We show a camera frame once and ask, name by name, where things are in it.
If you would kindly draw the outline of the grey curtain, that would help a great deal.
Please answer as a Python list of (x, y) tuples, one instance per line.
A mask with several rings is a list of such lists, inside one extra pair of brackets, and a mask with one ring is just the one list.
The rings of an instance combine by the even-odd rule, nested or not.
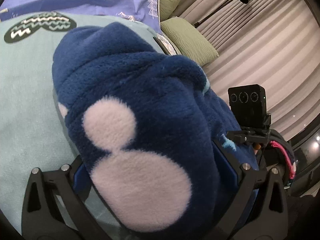
[[(226, 1), (181, 0), (174, 15), (195, 23)], [(199, 32), (219, 54), (204, 71), (220, 98), (230, 87), (263, 86), (272, 127), (285, 139), (319, 114), (319, 25), (304, 0), (234, 0)]]

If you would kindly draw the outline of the green pillow far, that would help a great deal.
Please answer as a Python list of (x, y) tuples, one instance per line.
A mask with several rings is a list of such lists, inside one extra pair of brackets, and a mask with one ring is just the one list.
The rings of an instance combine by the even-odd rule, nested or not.
[(180, 0), (159, 0), (160, 21), (167, 20), (177, 8)]

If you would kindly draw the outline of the teal bed sheet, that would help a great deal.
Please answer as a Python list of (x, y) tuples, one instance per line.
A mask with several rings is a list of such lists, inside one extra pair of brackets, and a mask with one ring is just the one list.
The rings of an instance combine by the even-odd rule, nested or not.
[(43, 12), (1, 24), (1, 222), (6, 229), (2, 238), (23, 238), (22, 208), (32, 169), (55, 171), (81, 157), (68, 135), (54, 89), (57, 46), (75, 28), (103, 28), (114, 22), (162, 53), (146, 25), (112, 16)]

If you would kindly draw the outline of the black floor lamp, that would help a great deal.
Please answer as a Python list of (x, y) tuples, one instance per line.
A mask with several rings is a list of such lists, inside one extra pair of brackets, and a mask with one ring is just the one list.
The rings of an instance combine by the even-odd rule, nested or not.
[[(221, 9), (223, 9), (225, 6), (229, 5), (232, 1), (234, 0), (228, 0), (225, 3), (223, 3), (221, 6), (219, 6), (216, 10), (214, 10), (213, 12), (211, 12), (209, 15), (207, 15), (205, 18), (203, 18), (202, 20), (196, 22), (193, 26), (195, 28), (198, 28), (200, 25), (202, 25), (204, 22), (206, 22), (206, 20), (208, 20), (209, 18), (211, 18), (215, 13), (217, 13), (218, 11), (220, 11)], [(239, 0), (242, 4), (248, 4), (251, 0)]]

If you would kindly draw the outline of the green pillow near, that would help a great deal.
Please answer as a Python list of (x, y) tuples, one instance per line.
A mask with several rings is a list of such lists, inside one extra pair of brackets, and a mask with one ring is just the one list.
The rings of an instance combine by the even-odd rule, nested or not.
[(183, 18), (173, 17), (161, 22), (161, 30), (183, 56), (195, 61), (201, 67), (219, 57), (213, 45)]

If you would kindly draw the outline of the green pillow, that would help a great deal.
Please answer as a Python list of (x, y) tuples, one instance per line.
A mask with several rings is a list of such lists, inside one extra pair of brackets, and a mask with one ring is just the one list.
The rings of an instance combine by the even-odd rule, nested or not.
[(159, 0), (160, 21), (167, 20), (177, 8), (180, 0)]
[(201, 67), (219, 57), (213, 45), (183, 18), (173, 17), (161, 22), (161, 30), (183, 56), (195, 61)]

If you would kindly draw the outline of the navy fleece garment white dots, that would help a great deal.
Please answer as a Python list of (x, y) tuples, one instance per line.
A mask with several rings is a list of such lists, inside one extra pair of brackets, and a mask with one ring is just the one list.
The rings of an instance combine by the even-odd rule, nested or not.
[(258, 169), (253, 149), (227, 138), (240, 126), (202, 68), (121, 23), (69, 31), (52, 75), (95, 188), (139, 235), (171, 239), (217, 222), (238, 191), (224, 153)]

